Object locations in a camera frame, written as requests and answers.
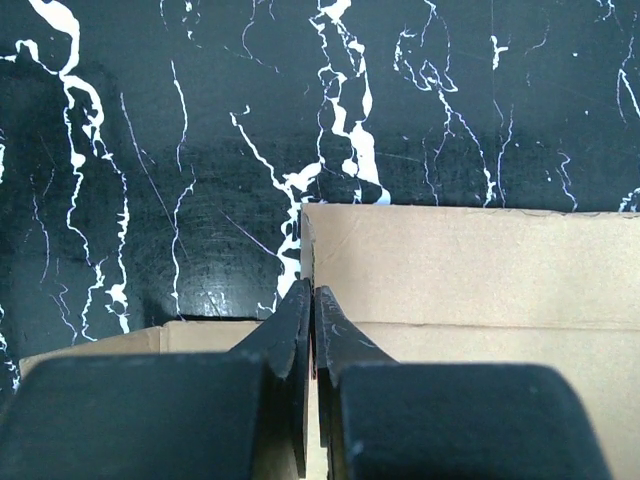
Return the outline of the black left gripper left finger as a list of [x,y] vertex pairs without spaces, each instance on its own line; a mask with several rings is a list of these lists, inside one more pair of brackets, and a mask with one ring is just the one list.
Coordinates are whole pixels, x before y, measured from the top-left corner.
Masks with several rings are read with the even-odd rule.
[[1,417],[5,479],[301,479],[312,292],[225,352],[65,355]]

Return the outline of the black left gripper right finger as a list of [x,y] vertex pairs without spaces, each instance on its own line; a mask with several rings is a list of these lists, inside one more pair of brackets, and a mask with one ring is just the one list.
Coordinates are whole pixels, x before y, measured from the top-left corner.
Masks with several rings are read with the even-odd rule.
[[401,363],[314,294],[320,442],[331,479],[607,479],[587,412],[555,369]]

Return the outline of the brown cardboard box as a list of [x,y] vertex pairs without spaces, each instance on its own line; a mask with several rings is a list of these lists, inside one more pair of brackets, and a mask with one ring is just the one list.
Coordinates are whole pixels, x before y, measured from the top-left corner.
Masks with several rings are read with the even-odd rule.
[[[639,475],[639,218],[629,213],[306,205],[299,279],[311,286],[307,470],[320,442],[314,294],[401,363],[527,363],[574,389],[610,469]],[[170,321],[22,361],[225,352],[259,324]],[[319,426],[313,444],[311,423]]]

